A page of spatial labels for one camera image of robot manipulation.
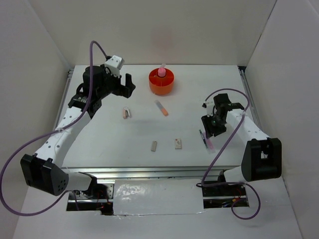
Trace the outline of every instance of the cable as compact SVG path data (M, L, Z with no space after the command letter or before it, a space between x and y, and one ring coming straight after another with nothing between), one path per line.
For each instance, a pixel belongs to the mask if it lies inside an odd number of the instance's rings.
M78 200L76 199L75 190L73 191L73 196L74 196L74 201L75 201L76 210L79 211L80 209L79 209L79 205L78 205Z
M246 100L247 100L247 106L245 107L245 109L244 109L244 111L243 111L241 120L240 120L240 122L238 123L237 127L236 127L235 130L232 132L232 134L229 136L229 138L226 140L225 144L221 147L220 151L218 152L218 154L216 155L216 157L213 159L213 161L210 163L209 167L207 168L207 170L206 170L206 172L205 172L205 174L204 174L204 176L203 176L203 178L202 178L202 180L201 180L201 185L202 185L202 187L215 187L215 186L219 186L219 185L237 184L237 185L246 185L246 186L250 187L250 188L253 190L253 192L256 194L256 197L257 197L257 200L258 200L258 208L257 208L256 212L255 212L252 216L247 217L247 218L241 217L241 216L239 216L239 215L237 215L237 214L235 213L235 211L234 211L234 209L233 209L233 208L234 208L234 205L235 205L236 203L238 203L239 201L242 201L242 200L244 200L244 199L240 199L240 200L235 201L235 202L232 204L232 206L231 206L231 211L232 211L232 213L233 213L236 217L238 217L239 219L242 219L242 220L249 220L249 219L254 218L254 217L259 213L260 207L261 207L260 197L259 197L257 191L256 191L251 185L249 185L248 183L244 183L244 182L223 182L223 183L205 184L205 179L206 179L206 177L207 177L209 171L210 171L211 168L214 166L215 162L218 160L218 158L220 157L220 155L223 153L223 151L225 150L225 148L227 147L227 145L229 144L229 142L232 140L232 138L233 138L233 137L235 136L235 134L237 133L239 127L242 125L242 123L243 123L243 121L244 121L245 112L247 111L247 109L248 109L249 106L250 106L250 100L249 100L248 96L247 96L245 93L243 93L243 92L241 92L241 91L239 91L239 90L236 90L236 89L232 89L232 88L224 88L224 89L220 89L220 90L214 91L213 93L211 93L211 94L205 99L205 102L209 99L209 97L211 97L211 96L214 95L215 93L220 92L220 91L225 91L225 90L235 91L235 92L238 92L238 93L242 94L242 95L246 98Z
M74 124L76 124L83 116L84 114L86 113L90 103L91 103L91 97L92 97L92 91L93 91L93 44L96 44L100 50L102 51L103 55L105 56L105 58L108 58L108 56L106 55L105 51L102 49L102 47L100 46L99 43L97 43L96 41L91 41L90 43L90 88L89 88L89 96L88 96L88 100L86 102L86 105L83 109L83 112L82 114L72 123L68 124L67 126L63 127L62 129L67 129L71 126L73 126ZM4 197L3 197L3 191L2 191L2 182L3 182L3 176L4 176L4 172L6 170L6 168L8 167L9 163L12 161L12 159L22 150L24 149L25 147L27 147L28 145L32 144L33 142L36 142L38 141L39 139L42 139L42 138L45 138L45 137L48 137L48 136L51 136L52 134L55 134L55 133L58 133L59 131L58 130L54 130L52 132L49 132L49 133L46 133L46 134L43 134L41 136L38 136L32 140L30 140L29 142L25 143L24 145L22 145L20 148L18 148L11 156L10 158L5 162L2 170L1 170L1 173L0 173L0 201L2 202L3 206L8 210L10 211L11 213L13 214L16 214L18 216L25 216L25 217L29 217L29 216L35 216L35 215L39 215L41 213L44 213L46 211L48 211L50 208L52 208L55 204L57 204L61 198L64 196L64 194L66 194L68 191L65 191L52 205L50 205L49 207L39 211L39 212L36 212L36 213L21 213L21 212L18 212L14 209L12 209L7 203L6 201L4 200Z

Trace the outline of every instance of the white table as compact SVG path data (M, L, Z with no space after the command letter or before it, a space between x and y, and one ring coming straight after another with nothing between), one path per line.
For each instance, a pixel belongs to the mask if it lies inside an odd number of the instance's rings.
M124 66L121 73L131 73L136 90L131 98L108 96L93 120L81 132L70 149L64 166L134 167L134 166L207 166L208 155L198 130L202 128L201 107L214 90L232 87L244 90L236 66L168 66L176 77L174 91L158 97L149 91L148 73L155 66ZM63 110L75 88L81 83L84 66L75 68ZM246 104L236 93L229 92L232 102ZM154 104L159 99L169 112L164 117ZM128 106L131 119L122 118ZM220 149L229 131L213 140ZM180 137L183 149L174 149ZM155 153L151 142L159 142ZM217 161L220 166L239 165L245 146L235 137ZM260 195L262 207L253 220L234 217L229 208L207 209L202 214L152 216L101 216L98 212L67 212L67 195L48 212L34 217L20 217L14 239L301 239L301 234L282 178L252 182ZM253 214L257 201L247 189L250 208L237 208L242 216ZM22 211L35 212L56 198L29 188Z
M76 66L71 79L67 104L79 84L86 66ZM173 91L167 96L154 95L149 88L149 72L154 65L125 65L121 70L132 75L136 85L129 99L109 95L92 121L82 130L64 160L64 167L153 167L208 166L218 153L231 130L211 138L215 154L208 154L199 134L203 129L201 107L205 98L221 88L245 91L237 66L167 66L175 75ZM232 102L247 105L237 92L227 92ZM159 100L169 116L165 117L154 100ZM123 107L129 107L132 118L123 119ZM182 150L175 150L174 140L181 138ZM151 152L152 141L158 142ZM216 166L241 164L245 145L235 136L217 161Z

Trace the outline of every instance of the clear plastic film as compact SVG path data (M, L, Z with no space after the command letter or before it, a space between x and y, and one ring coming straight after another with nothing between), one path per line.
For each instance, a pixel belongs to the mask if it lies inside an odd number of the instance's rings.
M116 181L114 215L178 215L203 213L199 179Z

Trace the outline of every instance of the orange container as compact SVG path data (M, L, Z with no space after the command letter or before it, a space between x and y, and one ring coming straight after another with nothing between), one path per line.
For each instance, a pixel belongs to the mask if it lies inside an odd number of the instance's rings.
M159 68L152 70L149 74L149 83L151 91L156 95L166 95L172 91L174 86L174 74L166 69L166 75L160 77L158 75Z

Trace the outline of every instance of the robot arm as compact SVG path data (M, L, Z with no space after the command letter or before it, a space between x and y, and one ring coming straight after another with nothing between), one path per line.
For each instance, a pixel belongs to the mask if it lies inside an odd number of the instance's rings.
M214 102L203 106L207 115L201 119L207 138L226 132L226 122L235 129L244 114L243 106L231 103L227 94L219 94L214 97ZM241 166L223 172L220 181L250 182L281 176L282 145L279 139L270 138L248 116L245 116L237 135L246 145Z
M113 93L129 98L135 85L130 74L126 74L125 86L121 85L120 69L124 63L121 57L109 57L101 66L93 66L93 92L90 105L82 118L73 126L63 129L74 122L82 114L89 95L90 68L83 74L83 83L72 97L69 108L56 130L34 155L25 154L21 159L21 167L27 185L58 196L65 190L94 192L106 191L104 185L97 184L97 179L85 173L67 174L61 170L65 155L81 130L91 121L102 105L102 99Z

